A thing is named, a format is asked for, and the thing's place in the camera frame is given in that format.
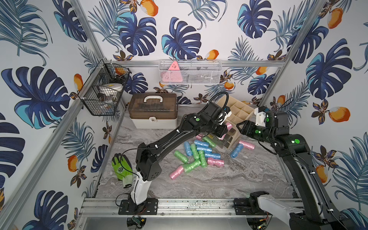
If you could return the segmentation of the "beige drawer organizer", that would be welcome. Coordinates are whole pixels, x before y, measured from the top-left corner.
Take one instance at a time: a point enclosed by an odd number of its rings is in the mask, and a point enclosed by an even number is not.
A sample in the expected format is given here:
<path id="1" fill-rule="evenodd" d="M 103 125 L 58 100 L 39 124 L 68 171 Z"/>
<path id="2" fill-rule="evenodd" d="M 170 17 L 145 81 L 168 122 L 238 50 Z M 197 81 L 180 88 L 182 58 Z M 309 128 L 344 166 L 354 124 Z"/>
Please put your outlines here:
<path id="1" fill-rule="evenodd" d="M 229 96 L 227 107 L 230 108 L 231 115 L 225 120 L 226 123 L 232 125 L 231 130 L 225 135 L 224 139 L 221 140 L 223 147 L 231 149 L 235 147 L 240 139 L 240 132 L 236 125 L 245 120 L 250 120 L 254 114 L 254 108 L 248 104 L 245 104 L 231 96 Z"/>

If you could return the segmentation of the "clear top drawer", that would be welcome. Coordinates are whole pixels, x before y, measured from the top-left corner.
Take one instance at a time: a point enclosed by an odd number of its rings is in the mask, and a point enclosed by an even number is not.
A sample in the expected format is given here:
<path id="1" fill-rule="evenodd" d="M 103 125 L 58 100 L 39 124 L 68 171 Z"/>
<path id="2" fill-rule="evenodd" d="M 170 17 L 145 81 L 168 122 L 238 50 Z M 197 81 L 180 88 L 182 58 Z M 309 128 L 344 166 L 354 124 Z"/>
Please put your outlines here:
<path id="1" fill-rule="evenodd" d="M 223 149 L 224 147 L 229 149 L 232 146 L 234 134 L 235 131 L 230 131 L 225 135 L 225 137 L 222 140 L 220 140 L 217 136 L 213 134 L 209 134 L 207 137 L 211 139 L 216 144 L 217 147 L 221 149 Z"/>

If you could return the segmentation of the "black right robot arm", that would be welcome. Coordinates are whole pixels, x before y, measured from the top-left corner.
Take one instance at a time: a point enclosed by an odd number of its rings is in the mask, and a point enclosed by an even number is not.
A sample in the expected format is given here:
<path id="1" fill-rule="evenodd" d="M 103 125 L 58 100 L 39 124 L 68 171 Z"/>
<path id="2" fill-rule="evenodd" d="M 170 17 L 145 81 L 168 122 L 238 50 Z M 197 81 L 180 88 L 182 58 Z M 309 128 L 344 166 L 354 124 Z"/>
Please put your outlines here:
<path id="1" fill-rule="evenodd" d="M 302 135 L 290 134 L 288 115 L 280 111 L 262 111 L 256 121 L 245 120 L 236 125 L 242 135 L 269 143 L 287 166 L 303 202 L 303 209 L 293 211 L 266 195 L 258 197 L 261 210 L 273 214 L 292 230 L 357 230 L 348 216 L 341 214 L 331 201 L 317 170 L 311 150 Z"/>

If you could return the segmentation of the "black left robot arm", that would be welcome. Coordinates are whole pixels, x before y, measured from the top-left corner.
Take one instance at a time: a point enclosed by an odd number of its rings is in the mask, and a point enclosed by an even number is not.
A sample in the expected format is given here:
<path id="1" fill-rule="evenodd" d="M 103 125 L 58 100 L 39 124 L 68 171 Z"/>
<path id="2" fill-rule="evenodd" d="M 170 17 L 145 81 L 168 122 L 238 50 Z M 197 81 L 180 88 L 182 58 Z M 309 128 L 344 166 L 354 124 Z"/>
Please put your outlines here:
<path id="1" fill-rule="evenodd" d="M 179 126 L 160 140 L 148 145 L 141 143 L 136 148 L 136 168 L 128 170 L 136 176 L 133 190 L 128 195 L 128 207 L 133 208 L 135 214 L 142 212 L 150 184 L 162 172 L 160 162 L 176 147 L 200 133 L 222 137 L 228 132 L 225 120 L 230 115 L 231 109 L 227 105 L 209 102 L 199 112 L 184 115 Z"/>

